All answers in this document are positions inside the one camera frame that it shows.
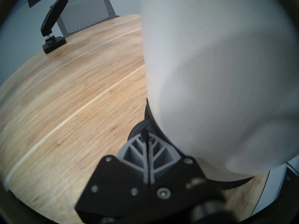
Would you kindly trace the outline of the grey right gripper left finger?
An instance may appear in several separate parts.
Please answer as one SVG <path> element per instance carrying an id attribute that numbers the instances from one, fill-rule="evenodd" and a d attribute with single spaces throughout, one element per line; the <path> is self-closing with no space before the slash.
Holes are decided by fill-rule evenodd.
<path id="1" fill-rule="evenodd" d="M 75 210 L 80 219 L 124 219 L 142 214 L 149 195 L 146 144 L 140 134 L 96 166 Z"/>

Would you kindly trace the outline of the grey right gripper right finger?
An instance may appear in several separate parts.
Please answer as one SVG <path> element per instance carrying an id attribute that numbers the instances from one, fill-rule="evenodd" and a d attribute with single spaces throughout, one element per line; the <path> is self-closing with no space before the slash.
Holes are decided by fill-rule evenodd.
<path id="1" fill-rule="evenodd" d="M 197 161 L 152 133 L 149 172 L 153 212 L 183 212 L 208 201 L 208 182 Z"/>

